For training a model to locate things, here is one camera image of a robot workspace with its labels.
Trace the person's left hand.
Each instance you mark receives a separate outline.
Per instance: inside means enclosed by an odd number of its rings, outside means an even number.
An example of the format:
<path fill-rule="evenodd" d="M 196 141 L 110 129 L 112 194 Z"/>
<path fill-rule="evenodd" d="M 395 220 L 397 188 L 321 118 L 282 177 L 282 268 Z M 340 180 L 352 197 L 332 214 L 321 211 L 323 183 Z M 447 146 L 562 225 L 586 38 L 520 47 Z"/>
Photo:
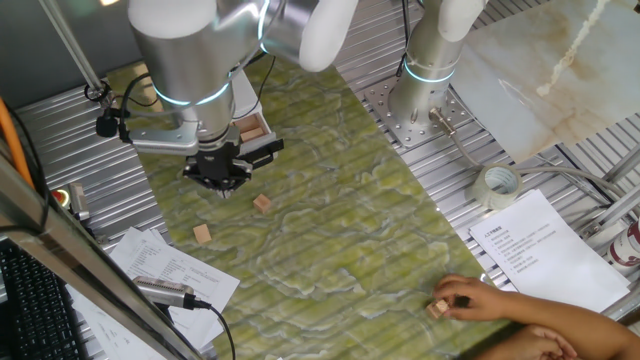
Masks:
<path fill-rule="evenodd" d="M 559 333 L 529 325 L 507 340 L 475 357 L 475 360 L 574 360 L 573 346 Z"/>

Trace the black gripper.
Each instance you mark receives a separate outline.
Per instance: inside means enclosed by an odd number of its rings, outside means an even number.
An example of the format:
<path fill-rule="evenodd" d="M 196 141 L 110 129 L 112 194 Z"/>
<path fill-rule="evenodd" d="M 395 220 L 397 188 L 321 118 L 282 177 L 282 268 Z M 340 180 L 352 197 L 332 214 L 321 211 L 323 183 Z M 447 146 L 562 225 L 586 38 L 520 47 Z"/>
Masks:
<path fill-rule="evenodd" d="M 251 163 L 236 159 L 239 152 L 240 147 L 229 142 L 217 150 L 200 150 L 195 156 L 187 158 L 183 176 L 213 191 L 220 198 L 229 198 L 251 179 L 253 173 Z"/>

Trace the person's right hand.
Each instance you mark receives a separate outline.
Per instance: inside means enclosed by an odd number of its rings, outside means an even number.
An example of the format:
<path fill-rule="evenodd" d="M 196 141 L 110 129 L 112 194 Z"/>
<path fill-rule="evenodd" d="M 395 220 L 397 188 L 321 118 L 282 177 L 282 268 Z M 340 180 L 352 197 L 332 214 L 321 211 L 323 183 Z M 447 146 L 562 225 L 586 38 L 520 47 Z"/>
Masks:
<path fill-rule="evenodd" d="M 479 279 L 449 274 L 433 290 L 433 297 L 445 300 L 445 316 L 461 321 L 493 321 L 508 319 L 509 293 Z"/>

